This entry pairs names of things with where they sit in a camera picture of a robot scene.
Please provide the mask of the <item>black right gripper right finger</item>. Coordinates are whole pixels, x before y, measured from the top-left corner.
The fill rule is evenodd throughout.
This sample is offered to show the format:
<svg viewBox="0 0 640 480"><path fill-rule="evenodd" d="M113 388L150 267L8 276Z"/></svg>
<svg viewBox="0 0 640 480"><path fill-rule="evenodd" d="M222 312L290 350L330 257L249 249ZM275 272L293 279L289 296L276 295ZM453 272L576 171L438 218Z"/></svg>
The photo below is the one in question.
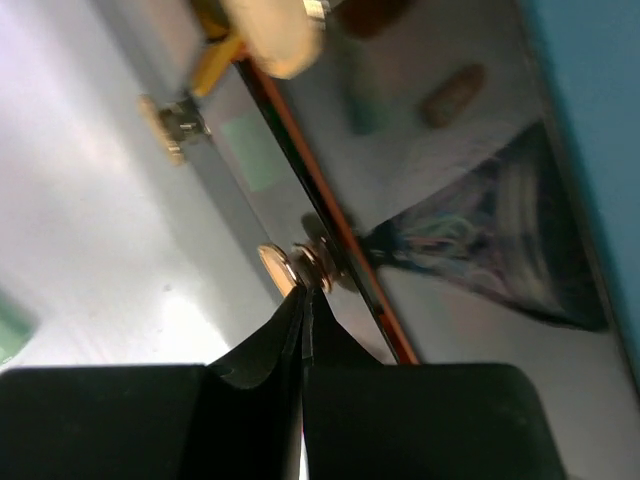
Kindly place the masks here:
<svg viewBox="0 0 640 480"><path fill-rule="evenodd" d="M385 365L308 291L303 429L313 479L563 479L529 378L501 363Z"/></svg>

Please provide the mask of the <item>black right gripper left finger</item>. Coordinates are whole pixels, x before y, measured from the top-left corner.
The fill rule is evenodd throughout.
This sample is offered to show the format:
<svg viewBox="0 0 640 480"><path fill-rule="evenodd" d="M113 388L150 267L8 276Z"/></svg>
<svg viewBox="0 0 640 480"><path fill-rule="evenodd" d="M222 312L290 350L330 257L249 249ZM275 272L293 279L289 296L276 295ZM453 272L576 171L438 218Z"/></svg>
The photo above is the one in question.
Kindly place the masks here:
<svg viewBox="0 0 640 480"><path fill-rule="evenodd" d="M307 291L211 364L1 376L5 479L295 479Z"/></svg>

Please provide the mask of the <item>clear paper clip jar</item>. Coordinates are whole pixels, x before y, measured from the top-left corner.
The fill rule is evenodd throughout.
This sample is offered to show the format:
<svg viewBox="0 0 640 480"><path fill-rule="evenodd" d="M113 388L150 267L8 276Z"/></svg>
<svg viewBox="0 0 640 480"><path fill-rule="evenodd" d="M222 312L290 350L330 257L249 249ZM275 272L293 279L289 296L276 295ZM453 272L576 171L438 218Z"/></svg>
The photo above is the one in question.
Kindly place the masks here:
<svg viewBox="0 0 640 480"><path fill-rule="evenodd" d="M540 122L361 244L378 267L434 276L552 325L608 328Z"/></svg>

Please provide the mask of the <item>dark drawer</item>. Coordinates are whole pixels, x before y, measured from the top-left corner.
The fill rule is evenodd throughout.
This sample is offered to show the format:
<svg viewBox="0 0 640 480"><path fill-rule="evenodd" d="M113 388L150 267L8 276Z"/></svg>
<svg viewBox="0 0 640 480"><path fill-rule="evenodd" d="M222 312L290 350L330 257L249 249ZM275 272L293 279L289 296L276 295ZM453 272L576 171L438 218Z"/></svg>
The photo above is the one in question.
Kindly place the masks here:
<svg viewBox="0 0 640 480"><path fill-rule="evenodd" d="M138 105L161 150L172 163L194 171L267 293L281 299L281 293L268 288L249 252L260 227L225 163L217 158L204 117L210 94L199 100L179 96L203 40L185 1L97 1L94 5L143 85Z"/></svg>

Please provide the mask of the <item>green cap black highlighter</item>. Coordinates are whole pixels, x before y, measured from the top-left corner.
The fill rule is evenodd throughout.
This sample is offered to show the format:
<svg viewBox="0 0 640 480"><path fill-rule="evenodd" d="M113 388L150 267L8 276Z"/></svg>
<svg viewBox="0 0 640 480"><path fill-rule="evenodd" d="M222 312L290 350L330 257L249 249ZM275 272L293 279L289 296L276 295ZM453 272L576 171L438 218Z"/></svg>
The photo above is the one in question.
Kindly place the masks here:
<svg viewBox="0 0 640 480"><path fill-rule="evenodd" d="M264 191L282 179L287 162L260 112L235 117L221 131L251 192Z"/></svg>

